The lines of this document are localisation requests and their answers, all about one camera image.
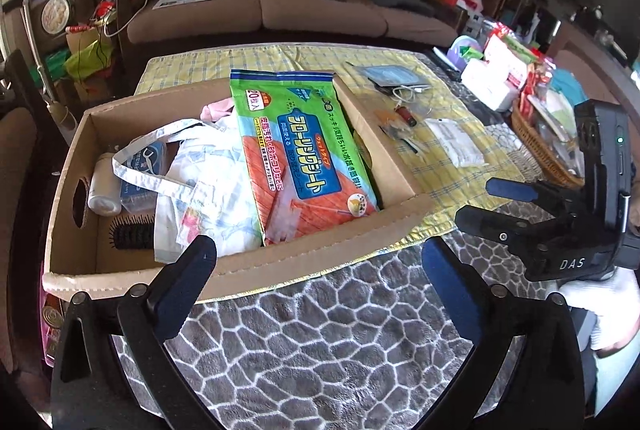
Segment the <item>bag handle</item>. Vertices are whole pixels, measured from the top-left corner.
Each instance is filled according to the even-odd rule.
[[[193,195],[193,188],[191,186],[175,181],[167,176],[134,170],[124,165],[124,163],[154,141],[170,143],[171,141],[184,139],[197,139],[203,136],[204,131],[210,131],[210,129],[219,130],[214,123],[191,118],[174,121],[164,127],[160,127],[155,131],[145,134],[145,136],[135,139],[127,145],[127,147],[114,154],[113,173],[123,181],[132,185],[158,192],[158,194],[166,195],[179,201],[184,201],[185,203],[190,203],[191,196]]]

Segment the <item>green package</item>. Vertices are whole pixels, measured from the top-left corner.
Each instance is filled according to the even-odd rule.
[[[331,73],[232,70],[231,93],[265,244],[376,211]]]

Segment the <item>checkered cloth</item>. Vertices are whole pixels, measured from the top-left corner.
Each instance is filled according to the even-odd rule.
[[[431,108],[430,118],[457,121],[484,155],[486,166],[455,168],[431,130],[424,124],[412,129],[412,136],[428,147],[425,161],[404,143],[396,142],[402,160],[417,181],[433,198],[434,210],[402,241],[377,253],[399,250],[420,243],[428,237],[442,235],[455,228],[456,211],[465,204],[496,209],[508,200],[492,197],[484,190],[491,177],[523,181],[514,163],[499,147],[495,138],[473,117],[447,85],[415,54],[407,51],[326,44],[268,44],[215,48],[161,56],[151,59],[140,79],[136,94],[181,84],[190,84],[229,76],[232,69],[263,71],[328,70],[336,72],[354,94],[366,100],[394,101],[377,92],[353,66],[401,65],[424,77],[431,89],[417,96],[420,109]]]

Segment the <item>blue label with yellow text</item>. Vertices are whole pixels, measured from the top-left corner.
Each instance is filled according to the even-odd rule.
[[[282,143],[300,199],[340,192],[340,180],[320,130],[318,117],[294,108],[278,116]]]

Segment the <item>hairbrush bristles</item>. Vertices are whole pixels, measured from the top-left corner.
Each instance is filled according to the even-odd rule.
[[[109,239],[116,250],[153,250],[154,218],[116,217],[109,229]]]

